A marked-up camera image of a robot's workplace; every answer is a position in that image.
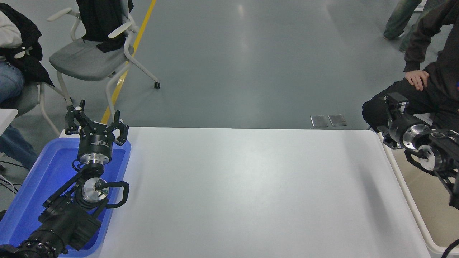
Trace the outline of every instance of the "epoxy floor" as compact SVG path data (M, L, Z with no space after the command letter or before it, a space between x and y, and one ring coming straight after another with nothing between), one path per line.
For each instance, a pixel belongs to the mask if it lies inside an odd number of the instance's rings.
M43 36L42 63L57 83L49 56L70 42L70 16L45 19L72 0L5 0L33 20ZM314 129L311 115L341 114L347 126L366 129L361 106L404 76L397 41L382 37L397 0L157 0L136 58L155 74L161 89L132 66L115 108L129 126ZM134 0L141 25L151 1ZM409 26L413 24L416 14ZM425 64L436 59L449 30L437 35ZM78 35L83 35L80 28ZM106 80L64 76L71 96L86 100L86 114L100 121ZM46 91L46 110L64 127L65 102ZM37 152L55 135L39 108L15 119ZM14 182L27 175L10 165ZM0 210L11 202L0 190Z

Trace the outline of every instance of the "metal plate on floor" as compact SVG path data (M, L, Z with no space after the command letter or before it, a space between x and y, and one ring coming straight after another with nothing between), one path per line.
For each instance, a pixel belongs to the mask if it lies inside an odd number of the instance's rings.
M330 119L332 126L346 126L347 123L344 120L343 115L329 115L328 118Z
M327 118L325 116L311 116L311 121L314 127L328 127Z

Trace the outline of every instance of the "yellow floor line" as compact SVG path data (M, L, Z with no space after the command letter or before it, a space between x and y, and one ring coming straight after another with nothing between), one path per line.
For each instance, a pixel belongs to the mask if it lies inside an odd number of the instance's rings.
M148 11L145 14L145 18L142 22L142 25L139 29L139 32L137 34L137 38L135 38L134 41L134 53L132 56L135 55L135 51L137 50L137 47L139 46L140 40L142 39L143 32L145 31L145 27L148 23L148 20L150 19L151 12L153 11L153 7L155 6L156 0L152 0L150 3L150 7L148 8ZM113 91L112 94L112 102L115 105L116 100L118 99L119 92L121 91L121 88L123 87L124 79L126 79L126 75L128 74L129 70L126 71L123 75L118 80L118 83L116 84L116 88ZM102 117L101 123L107 124L108 119L111 117L110 115L110 110L108 107L105 109L104 116Z

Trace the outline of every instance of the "white tabletop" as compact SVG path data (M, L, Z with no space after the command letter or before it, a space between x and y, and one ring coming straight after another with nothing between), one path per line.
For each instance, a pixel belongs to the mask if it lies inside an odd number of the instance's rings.
M0 135L17 115L17 110L12 108L0 108Z
M429 258L377 135L130 128L94 257Z

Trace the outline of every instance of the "gray chair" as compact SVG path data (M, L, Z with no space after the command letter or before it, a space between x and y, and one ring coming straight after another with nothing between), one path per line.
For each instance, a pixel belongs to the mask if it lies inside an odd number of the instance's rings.
M7 99L0 104L0 108L15 108L18 111L16 117L19 117L37 105L40 105L41 114L50 125L54 133L59 136L61 133L49 118L45 110L45 86L46 83L29 82L24 85L21 94L18 97Z
M155 89L160 88L158 79L132 56L134 48L131 44L134 40L134 34L139 31L139 27L136 26L133 18L129 14L128 1L119 1L122 6L123 24L110 33L108 37L115 38L124 33L126 39L122 49L113 50L107 53L96 48L96 45L100 42L76 38L75 31L81 21L81 16L70 7L59 11L47 19L48 21L54 21L65 14L76 17L70 32L72 43L63 47L50 57L50 63L57 71L57 79L65 95L64 98L67 104L71 105L72 101L62 78L62 74L84 81L100 81L109 77L111 79L106 84L105 94L112 118L115 114L115 108L111 100L113 92L112 86L116 85L121 75L128 71L132 64L140 68L155 82Z

